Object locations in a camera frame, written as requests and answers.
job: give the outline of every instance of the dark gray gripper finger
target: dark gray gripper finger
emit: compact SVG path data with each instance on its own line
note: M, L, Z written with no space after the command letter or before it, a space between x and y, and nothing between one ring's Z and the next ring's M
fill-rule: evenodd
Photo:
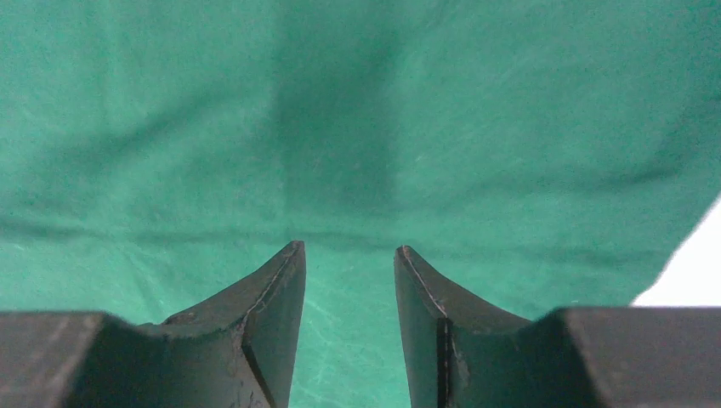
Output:
M579 307L528 321L409 246L395 254L395 290L412 408L721 407L721 309Z
M294 241L160 325L0 313L0 407L287 407L304 292Z

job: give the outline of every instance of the green cloth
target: green cloth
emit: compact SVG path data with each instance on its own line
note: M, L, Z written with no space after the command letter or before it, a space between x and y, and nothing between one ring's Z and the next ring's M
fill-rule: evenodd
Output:
M721 190L719 38L713 0L4 0L0 309L157 322L305 240L292 406L408 406L394 249L627 304Z

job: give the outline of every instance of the green fabric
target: green fabric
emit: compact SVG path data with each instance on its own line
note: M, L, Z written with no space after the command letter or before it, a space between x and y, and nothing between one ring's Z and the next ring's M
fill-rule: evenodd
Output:
M630 302L721 190L719 38L714 0L3 0L0 309L159 321L305 240L292 406L408 406L394 249Z

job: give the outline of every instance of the white surface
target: white surface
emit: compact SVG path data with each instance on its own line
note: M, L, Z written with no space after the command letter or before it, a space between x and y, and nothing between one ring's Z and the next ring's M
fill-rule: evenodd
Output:
M634 306L721 306L721 195Z

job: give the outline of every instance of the wrinkled green fabric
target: wrinkled green fabric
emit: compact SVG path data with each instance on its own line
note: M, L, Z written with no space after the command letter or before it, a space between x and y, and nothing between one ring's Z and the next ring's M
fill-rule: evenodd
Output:
M393 250L627 304L721 190L715 0L0 6L0 309L159 321L305 240L293 407L408 406Z

